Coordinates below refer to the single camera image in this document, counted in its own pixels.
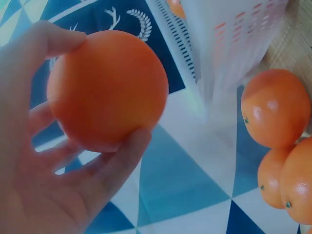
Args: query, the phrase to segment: hand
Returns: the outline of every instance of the hand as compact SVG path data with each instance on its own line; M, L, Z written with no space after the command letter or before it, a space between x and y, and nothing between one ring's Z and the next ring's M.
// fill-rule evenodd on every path
M137 130L116 153L101 154L77 171L64 167L82 149L66 140L40 153L31 138L54 119L47 103L30 112L31 79L46 57L86 39L39 22L0 51L0 233L79 234L136 167L151 134Z

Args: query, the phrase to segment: blue and white tablecloth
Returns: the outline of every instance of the blue and white tablecloth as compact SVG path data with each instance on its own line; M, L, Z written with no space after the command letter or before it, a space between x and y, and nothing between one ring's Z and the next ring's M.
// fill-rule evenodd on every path
M213 107L210 121L203 124L145 0L0 0L0 46L38 20L87 34L107 29L132 33L156 52L168 75L170 95L151 145L87 234L301 233L285 210L261 199L257 168L268 149L247 133L239 105L243 87ZM31 107L46 100L51 66L53 60L47 60L33 79ZM62 139L54 123L33 144L42 150ZM84 152L58 174L96 156Z

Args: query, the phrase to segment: wheat print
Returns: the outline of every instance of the wheat print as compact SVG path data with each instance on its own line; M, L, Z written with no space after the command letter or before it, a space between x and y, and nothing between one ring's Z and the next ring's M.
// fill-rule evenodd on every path
M139 20L141 25L141 31L138 35L138 38L146 42L152 32L152 23L150 18L145 13L135 9L127 11L127 14L134 16Z

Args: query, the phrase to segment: white plastic basket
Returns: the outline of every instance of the white plastic basket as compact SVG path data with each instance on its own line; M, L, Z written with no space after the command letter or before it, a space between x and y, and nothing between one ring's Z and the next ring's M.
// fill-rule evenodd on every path
M146 2L206 118L210 105L263 59L288 0L181 0L187 24L166 0Z

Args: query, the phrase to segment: orange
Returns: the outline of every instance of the orange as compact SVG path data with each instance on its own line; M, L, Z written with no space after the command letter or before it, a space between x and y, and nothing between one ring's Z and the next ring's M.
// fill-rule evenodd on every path
M168 95L165 70L152 49L121 31L88 36L61 56L47 97L67 136L84 149L115 151L137 128L152 130Z
M170 6L170 10L177 16L185 19L185 14L183 10L183 6L180 0L168 0L168 4Z
M289 146L299 139L311 117L308 93L294 74L272 69L254 77L242 94L246 128L259 144Z
M280 177L280 192L288 214L298 223L312 224L312 137L289 154Z
M279 191L279 178L284 163L293 146L272 149L262 159L258 168L258 186L266 203L278 209L284 205Z

